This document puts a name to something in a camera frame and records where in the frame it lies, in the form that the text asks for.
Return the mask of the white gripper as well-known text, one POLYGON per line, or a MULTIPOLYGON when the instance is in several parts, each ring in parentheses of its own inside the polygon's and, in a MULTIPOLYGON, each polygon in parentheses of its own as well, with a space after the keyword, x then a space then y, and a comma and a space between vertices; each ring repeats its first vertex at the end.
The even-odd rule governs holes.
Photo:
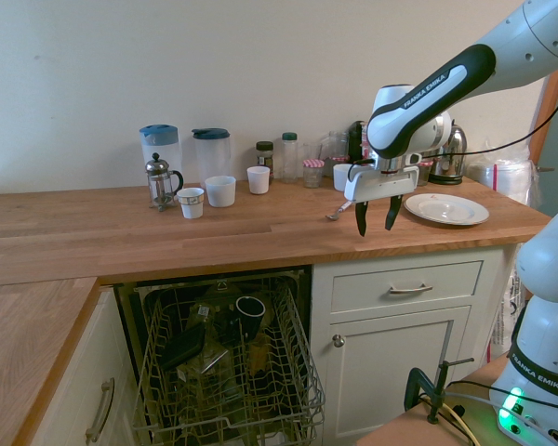
POLYGON ((405 167, 394 174, 383 174, 372 165, 355 165, 350 169, 344 197, 355 203, 355 218, 359 235, 365 237, 368 202, 382 198, 390 199, 385 219, 385 229, 391 230, 399 214, 403 196, 413 192, 418 185, 419 168, 405 167))

